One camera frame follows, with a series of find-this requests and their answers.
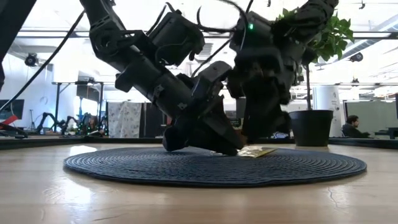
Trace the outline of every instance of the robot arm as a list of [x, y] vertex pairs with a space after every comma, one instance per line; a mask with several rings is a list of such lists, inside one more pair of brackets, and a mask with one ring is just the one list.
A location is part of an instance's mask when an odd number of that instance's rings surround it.
[[193, 59], [205, 44], [201, 31], [180, 11], [167, 13], [145, 34], [126, 30], [112, 9], [113, 0], [80, 2], [91, 25], [95, 55], [120, 72], [115, 87], [125, 92], [134, 87], [173, 119], [164, 133], [166, 150], [194, 146], [227, 155], [236, 155], [245, 142], [224, 113], [219, 96], [223, 82], [232, 97], [246, 97], [244, 135], [253, 141], [271, 134], [283, 123], [280, 104], [290, 101], [298, 66], [316, 57], [306, 44], [324, 29], [338, 3], [309, 0], [296, 15], [278, 22], [249, 12], [238, 21], [229, 46], [237, 53], [235, 67], [214, 62], [190, 78], [165, 67]]

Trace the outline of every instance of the white ceiling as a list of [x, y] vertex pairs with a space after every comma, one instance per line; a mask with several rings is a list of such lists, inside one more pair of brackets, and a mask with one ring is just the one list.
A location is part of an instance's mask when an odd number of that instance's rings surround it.
[[[114, 10], [120, 16], [128, 29], [147, 30], [155, 21], [164, 6], [160, 0], [115, 0]], [[175, 9], [191, 21], [196, 21], [196, 11], [202, 6], [201, 21], [205, 26], [232, 27], [238, 19], [238, 12], [232, 6], [217, 0], [169, 1]], [[248, 0], [236, 0], [241, 7], [246, 8]], [[293, 9], [301, 6], [305, 0], [272, 0], [271, 7], [267, 7], [268, 0], [255, 0], [252, 10], [267, 19], [275, 19], [283, 8]], [[354, 31], [369, 31], [377, 25], [398, 14], [398, 0], [364, 0], [366, 7], [359, 9], [360, 0], [340, 0], [338, 15], [340, 18], [350, 19]], [[37, 0], [31, 14], [22, 30], [68, 30], [83, 10], [79, 0]], [[77, 30], [89, 30], [90, 25], [86, 17], [80, 22]], [[60, 39], [17, 39], [12, 50], [17, 54], [40, 47], [57, 46]], [[225, 40], [207, 40], [213, 43], [213, 51]], [[350, 82], [353, 77], [361, 82], [396, 82], [398, 75], [398, 51], [385, 54], [388, 50], [398, 47], [396, 40], [383, 40], [361, 51], [364, 60], [359, 63], [337, 62], [326, 65], [323, 70], [312, 68], [313, 82]], [[40, 58], [50, 55], [48, 49], [36, 51]], [[82, 70], [97, 70], [102, 76], [114, 78], [116, 72], [108, 65], [100, 62], [93, 56], [90, 42], [86, 39], [70, 39], [62, 50], [63, 58], [72, 60], [70, 63], [81, 67]], [[225, 60], [233, 65], [234, 52], [228, 48], [219, 54], [215, 60]]]

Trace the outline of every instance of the desk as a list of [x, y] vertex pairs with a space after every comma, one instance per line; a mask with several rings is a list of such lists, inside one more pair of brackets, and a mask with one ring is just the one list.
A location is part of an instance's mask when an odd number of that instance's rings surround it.
[[388, 128], [387, 131], [378, 131], [375, 132], [376, 136], [390, 136], [390, 139], [395, 139], [398, 137], [398, 128]]

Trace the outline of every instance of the ceiling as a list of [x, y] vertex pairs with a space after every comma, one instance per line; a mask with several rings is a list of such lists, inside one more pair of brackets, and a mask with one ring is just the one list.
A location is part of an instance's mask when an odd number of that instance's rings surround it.
[[[160, 0], [115, 0], [114, 10], [120, 16], [127, 29], [147, 30], [155, 21], [159, 12], [164, 6], [164, 1]], [[248, 0], [236, 0], [237, 4], [246, 8]], [[304, 0], [272, 0], [271, 7], [267, 7], [268, 0], [255, 0], [252, 9], [267, 19], [275, 19], [283, 8], [294, 9], [301, 6]], [[354, 31], [380, 31], [385, 30], [387, 25], [398, 24], [398, 0], [364, 0], [366, 6], [361, 6], [360, 0], [340, 0], [338, 6], [338, 16], [342, 19], [351, 19], [351, 28]], [[201, 21], [205, 26], [212, 27], [232, 27], [238, 19], [238, 12], [235, 8], [226, 5], [217, 0], [197, 0], [183, 1], [170, 0], [169, 3], [175, 9], [183, 12], [183, 15], [196, 22], [196, 11], [201, 6]], [[54, 50], [61, 39], [59, 38], [26, 38], [23, 31], [29, 32], [29, 36], [47, 35], [48, 37], [65, 35], [65, 32], [44, 33], [43, 31], [68, 30], [79, 13], [83, 10], [79, 0], [61, 1], [61, 0], [37, 0], [31, 14], [27, 18], [15, 44], [10, 49], [12, 54], [23, 57], [28, 52], [36, 52], [42, 59], [48, 56]], [[86, 17], [76, 28], [79, 31], [88, 31], [90, 28]], [[210, 52], [214, 52], [225, 40], [207, 39], [208, 43], [213, 44]], [[355, 49], [364, 41], [351, 43], [351, 49]], [[362, 62], [349, 62], [342, 60], [322, 67], [312, 67], [311, 81], [314, 83], [338, 83], [350, 82], [353, 77], [358, 78], [360, 82], [397, 82], [398, 81], [398, 48], [397, 40], [382, 40], [361, 49], [364, 55]], [[70, 39], [63, 50], [57, 56], [57, 60], [68, 60], [69, 63], [78, 66], [86, 73], [92, 73], [93, 76], [99, 74], [99, 79], [113, 81], [117, 71], [107, 64], [99, 61], [93, 55], [90, 41], [86, 37]], [[214, 60], [224, 60], [233, 65], [234, 52], [225, 48], [218, 54]], [[179, 68], [173, 68], [174, 73], [186, 72], [185, 63]], [[356, 92], [362, 94], [369, 93], [373, 89], [359, 88]], [[304, 94], [305, 87], [300, 86], [294, 90], [297, 94]], [[347, 87], [341, 87], [341, 92], [350, 91]]]

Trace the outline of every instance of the wooden surface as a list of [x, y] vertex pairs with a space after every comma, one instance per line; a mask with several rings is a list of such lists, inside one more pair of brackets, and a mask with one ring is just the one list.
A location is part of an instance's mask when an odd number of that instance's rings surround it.
[[346, 146], [312, 149], [362, 159], [368, 163], [368, 173], [341, 181], [262, 189], [139, 186], [90, 179], [62, 169], [68, 156], [126, 146], [0, 151], [0, 223], [398, 222], [398, 151]]

